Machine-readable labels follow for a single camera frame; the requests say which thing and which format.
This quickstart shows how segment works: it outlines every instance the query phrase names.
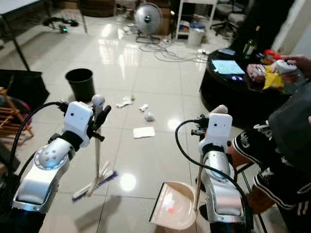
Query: blue broom bristles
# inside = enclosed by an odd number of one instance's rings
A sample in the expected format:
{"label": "blue broom bristles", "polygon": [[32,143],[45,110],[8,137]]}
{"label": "blue broom bristles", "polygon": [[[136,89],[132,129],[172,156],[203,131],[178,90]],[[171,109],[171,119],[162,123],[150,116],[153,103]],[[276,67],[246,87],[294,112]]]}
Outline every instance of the blue broom bristles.
{"label": "blue broom bristles", "polygon": [[[100,182],[100,183],[96,186],[95,190],[98,189],[98,188],[99,188],[101,185],[103,185],[104,183],[113,180],[113,179],[114,179],[115,177],[117,177],[117,176],[118,176],[118,173],[117,173],[116,171],[113,171],[113,174],[112,174],[111,176],[109,176],[107,179],[105,179],[105,180],[103,180],[102,182]],[[83,197],[86,196],[86,193],[87,193],[87,191],[85,191],[84,193],[82,193],[82,194],[81,194],[80,196],[78,196],[77,198],[72,198],[72,199],[71,199],[72,202],[76,202],[76,201],[82,199]]]}

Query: blue paper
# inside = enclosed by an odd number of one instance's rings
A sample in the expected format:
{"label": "blue paper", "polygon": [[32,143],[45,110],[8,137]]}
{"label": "blue paper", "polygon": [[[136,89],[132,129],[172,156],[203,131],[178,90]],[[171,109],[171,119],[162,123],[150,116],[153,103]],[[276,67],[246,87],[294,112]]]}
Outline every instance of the blue paper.
{"label": "blue paper", "polygon": [[245,74],[235,61],[212,60],[212,63],[220,74]]}

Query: white container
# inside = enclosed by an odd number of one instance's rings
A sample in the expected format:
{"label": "white container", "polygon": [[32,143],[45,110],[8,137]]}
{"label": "white container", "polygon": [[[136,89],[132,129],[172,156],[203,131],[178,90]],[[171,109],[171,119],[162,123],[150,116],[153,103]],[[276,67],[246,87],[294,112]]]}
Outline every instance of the white container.
{"label": "white container", "polygon": [[188,36],[188,46],[190,47],[200,46],[204,33],[205,33],[204,29],[190,28]]}
{"label": "white container", "polygon": [[198,212],[193,210],[195,190],[183,182],[166,181],[156,200],[149,221],[164,228],[166,233],[183,233],[195,223]]}

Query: trash can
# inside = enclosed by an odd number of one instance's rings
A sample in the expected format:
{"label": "trash can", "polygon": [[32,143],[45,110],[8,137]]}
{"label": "trash can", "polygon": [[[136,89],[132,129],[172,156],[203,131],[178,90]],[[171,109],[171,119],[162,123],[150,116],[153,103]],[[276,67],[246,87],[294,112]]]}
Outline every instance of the trash can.
{"label": "trash can", "polygon": [[188,46],[200,46],[204,34],[205,25],[203,23],[191,23],[188,36]]}
{"label": "trash can", "polygon": [[77,101],[90,102],[95,95],[93,72],[89,69],[74,69],[66,74]]}

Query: tangled cable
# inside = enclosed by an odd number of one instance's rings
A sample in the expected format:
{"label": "tangled cable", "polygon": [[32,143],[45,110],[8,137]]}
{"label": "tangled cable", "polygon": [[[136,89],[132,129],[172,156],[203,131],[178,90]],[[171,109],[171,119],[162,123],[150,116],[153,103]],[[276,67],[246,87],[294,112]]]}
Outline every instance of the tangled cable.
{"label": "tangled cable", "polygon": [[199,53],[194,54],[195,57],[193,58],[181,57],[181,56],[178,56],[176,53],[169,51],[167,49],[171,45],[172,45],[171,43],[164,44],[164,45],[144,44],[144,45],[141,45],[139,49],[144,52],[153,52],[155,58],[162,62],[196,62],[196,63],[207,62],[207,54],[199,52]]}

